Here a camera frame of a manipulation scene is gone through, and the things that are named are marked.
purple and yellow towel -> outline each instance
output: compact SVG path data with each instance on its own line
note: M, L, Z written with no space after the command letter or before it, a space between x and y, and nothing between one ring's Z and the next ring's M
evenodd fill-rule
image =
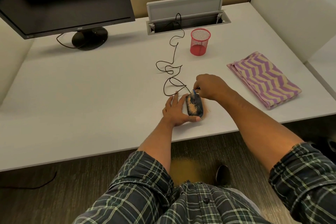
M283 104L302 92L264 55L254 52L227 65L268 109Z

desk surface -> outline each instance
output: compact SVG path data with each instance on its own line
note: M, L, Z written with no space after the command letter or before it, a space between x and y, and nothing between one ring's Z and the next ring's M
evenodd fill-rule
M245 99L279 122L336 113L336 101L299 61L250 3L223 7L232 23L208 27L207 53L190 54L190 32L179 39L178 78L191 89L201 73L222 77ZM35 40L0 108L0 170L138 147L162 117L167 74L155 67L171 61L170 38L148 36L145 21L106 27L107 42L92 51L62 47L55 36ZM267 111L226 67L254 51L268 57L302 94ZM175 92L168 87L168 92ZM173 141L237 130L228 113L206 101L208 116L174 128Z
M336 0L326 0L336 7ZM330 39L309 60L307 67L317 74L320 82L336 99L336 36Z

computer monitor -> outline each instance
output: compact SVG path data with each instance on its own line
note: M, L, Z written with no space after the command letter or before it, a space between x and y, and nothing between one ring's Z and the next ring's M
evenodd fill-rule
M107 40L103 26L135 20L130 0L0 0L0 17L24 39L77 31L80 50Z

red cup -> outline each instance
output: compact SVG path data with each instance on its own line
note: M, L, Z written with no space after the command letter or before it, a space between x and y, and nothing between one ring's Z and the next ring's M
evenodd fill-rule
M202 56L207 51L210 31L205 28L197 28L191 31L190 52L195 56Z

floor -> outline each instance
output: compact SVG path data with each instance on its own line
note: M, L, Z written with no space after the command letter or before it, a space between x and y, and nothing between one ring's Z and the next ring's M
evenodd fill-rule
M285 124L300 137L333 136L336 115ZM1 223L71 223L105 192L132 150L0 173L0 186L39 186L36 190L0 189ZM187 179L212 184L216 167L226 163L233 187L276 223L295 223L272 191L267 174L250 154L239 132L172 144L171 176L175 183Z

